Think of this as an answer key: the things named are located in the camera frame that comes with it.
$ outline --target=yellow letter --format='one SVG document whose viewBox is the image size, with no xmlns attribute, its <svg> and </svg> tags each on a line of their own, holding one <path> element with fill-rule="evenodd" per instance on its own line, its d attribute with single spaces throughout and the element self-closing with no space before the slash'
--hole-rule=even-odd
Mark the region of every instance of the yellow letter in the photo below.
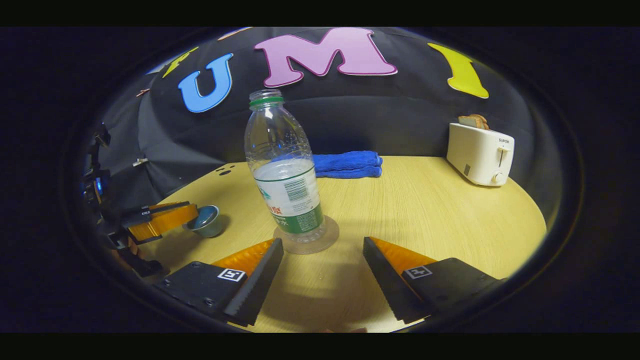
<svg viewBox="0 0 640 360">
<path fill-rule="evenodd" d="M 171 65 L 169 65 L 169 69 L 167 69 L 166 72 L 164 73 L 164 75 L 162 75 L 162 78 L 164 79 L 164 77 L 167 76 L 171 71 L 175 70 L 175 68 L 177 68 L 178 65 L 180 65 L 180 61 L 186 59 L 187 56 L 189 56 L 189 53 L 191 53 L 192 51 L 194 51 L 195 49 L 198 49 L 198 48 L 199 48 L 199 46 L 196 46 L 193 49 L 187 51 L 186 53 L 178 56 L 177 59 L 171 61 Z"/>
<path fill-rule="evenodd" d="M 489 98 L 489 92 L 482 87 L 476 71 L 471 66 L 471 59 L 440 45 L 429 43 L 429 46 L 440 51 L 447 59 L 452 72 L 452 76 L 447 80 L 449 86 L 482 99 Z"/>
</svg>

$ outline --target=wooden table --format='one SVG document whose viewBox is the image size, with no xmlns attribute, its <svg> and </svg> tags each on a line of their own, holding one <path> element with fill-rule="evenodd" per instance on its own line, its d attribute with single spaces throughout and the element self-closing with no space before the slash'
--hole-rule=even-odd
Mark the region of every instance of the wooden table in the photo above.
<svg viewBox="0 0 640 360">
<path fill-rule="evenodd" d="M 498 279 L 518 270 L 542 242 L 543 216 L 513 180 L 499 188 L 480 187 L 444 158 L 382 158 L 379 178 L 318 179 L 323 211 L 338 223 L 340 238 L 317 254 L 285 253 L 249 331 L 367 327 L 388 332 L 406 327 L 394 318 L 362 255 L 365 236 L 436 260 L 456 257 Z M 226 164 L 162 202 L 186 200 L 217 205 L 225 230 L 203 239 L 179 227 L 141 246 L 146 258 L 172 272 L 194 260 L 212 263 L 273 237 L 275 221 L 246 163 Z"/>
</svg>

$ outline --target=plastic water bottle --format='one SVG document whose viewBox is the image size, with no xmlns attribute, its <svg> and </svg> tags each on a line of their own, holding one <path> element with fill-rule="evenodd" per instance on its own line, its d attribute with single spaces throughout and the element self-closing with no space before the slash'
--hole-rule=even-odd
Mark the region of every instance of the plastic water bottle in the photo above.
<svg viewBox="0 0 640 360">
<path fill-rule="evenodd" d="M 279 90 L 249 96 L 253 111 L 244 132 L 244 153 L 285 250 L 309 254 L 327 248 L 324 215 L 307 136 L 283 106 Z"/>
</svg>

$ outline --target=toaster knob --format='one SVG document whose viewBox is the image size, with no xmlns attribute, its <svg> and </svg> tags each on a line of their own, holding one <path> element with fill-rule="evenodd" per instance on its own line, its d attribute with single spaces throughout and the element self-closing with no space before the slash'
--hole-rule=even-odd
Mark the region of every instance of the toaster knob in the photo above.
<svg viewBox="0 0 640 360">
<path fill-rule="evenodd" d="M 494 183 L 501 183 L 503 180 L 504 180 L 504 174 L 502 172 L 498 171 L 493 175 L 492 181 Z"/>
</svg>

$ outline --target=green bottle cap ring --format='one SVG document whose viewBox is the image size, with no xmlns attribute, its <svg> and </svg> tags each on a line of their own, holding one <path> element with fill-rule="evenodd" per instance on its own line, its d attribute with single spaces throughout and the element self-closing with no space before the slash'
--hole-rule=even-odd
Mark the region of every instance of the green bottle cap ring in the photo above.
<svg viewBox="0 0 640 360">
<path fill-rule="evenodd" d="M 264 99 L 257 99 L 249 103 L 249 106 L 264 104 L 265 102 L 284 101 L 284 98 L 279 96 L 265 97 Z"/>
</svg>

